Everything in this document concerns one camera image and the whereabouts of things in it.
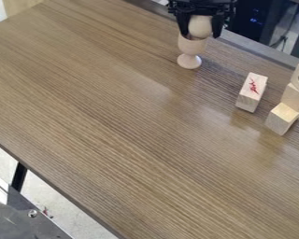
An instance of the wood grain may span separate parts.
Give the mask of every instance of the wood grain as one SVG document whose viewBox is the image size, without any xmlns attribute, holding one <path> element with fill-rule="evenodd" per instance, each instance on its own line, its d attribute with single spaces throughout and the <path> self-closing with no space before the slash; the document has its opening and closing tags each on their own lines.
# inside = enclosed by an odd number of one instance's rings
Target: wood grain
<svg viewBox="0 0 299 239">
<path fill-rule="evenodd" d="M 122 238 L 299 239 L 299 122 L 264 127 L 292 71 L 118 0 L 48 1 L 0 23 L 0 144 Z M 255 114 L 248 72 L 269 77 Z"/>
</svg>

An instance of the table leg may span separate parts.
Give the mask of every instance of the table leg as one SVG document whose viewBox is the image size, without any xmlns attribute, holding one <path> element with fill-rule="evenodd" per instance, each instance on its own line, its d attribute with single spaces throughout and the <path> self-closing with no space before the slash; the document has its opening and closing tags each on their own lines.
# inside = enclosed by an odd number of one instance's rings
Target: table leg
<svg viewBox="0 0 299 239">
<path fill-rule="evenodd" d="M 11 187 L 13 189 L 15 189 L 18 192 L 21 192 L 21 188 L 23 187 L 26 173 L 27 173 L 27 168 L 25 168 L 21 163 L 18 163 L 11 184 Z"/>
</svg>

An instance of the white egg cup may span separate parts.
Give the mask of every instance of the white egg cup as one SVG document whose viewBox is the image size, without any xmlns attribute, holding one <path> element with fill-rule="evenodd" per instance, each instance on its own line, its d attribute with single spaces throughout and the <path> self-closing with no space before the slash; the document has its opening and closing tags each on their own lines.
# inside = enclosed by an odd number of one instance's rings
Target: white egg cup
<svg viewBox="0 0 299 239">
<path fill-rule="evenodd" d="M 185 69 L 196 69 L 202 64 L 198 54 L 203 53 L 206 48 L 206 39 L 189 40 L 182 34 L 178 36 L 178 47 L 183 52 L 178 56 L 179 66 Z"/>
</svg>

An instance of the screw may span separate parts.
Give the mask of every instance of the screw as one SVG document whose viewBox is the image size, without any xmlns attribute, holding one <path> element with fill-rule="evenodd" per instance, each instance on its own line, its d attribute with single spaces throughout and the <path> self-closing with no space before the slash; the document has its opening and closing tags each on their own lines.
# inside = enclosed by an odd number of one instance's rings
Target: screw
<svg viewBox="0 0 299 239">
<path fill-rule="evenodd" d="M 27 216 L 29 216 L 29 218 L 35 218 L 37 216 L 37 211 L 30 210 Z"/>
</svg>

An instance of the red drawing on block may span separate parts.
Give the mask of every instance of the red drawing on block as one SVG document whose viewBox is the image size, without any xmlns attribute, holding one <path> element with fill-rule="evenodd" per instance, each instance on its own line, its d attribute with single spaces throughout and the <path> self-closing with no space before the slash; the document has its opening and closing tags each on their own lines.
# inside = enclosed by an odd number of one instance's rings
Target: red drawing on block
<svg viewBox="0 0 299 239">
<path fill-rule="evenodd" d="M 251 78 L 251 83 L 250 83 L 250 90 L 251 91 L 254 91 L 255 93 L 257 93 L 257 94 L 259 94 L 258 92 L 257 92 L 257 86 L 256 86 L 256 84 L 255 84 L 255 81 Z"/>
</svg>

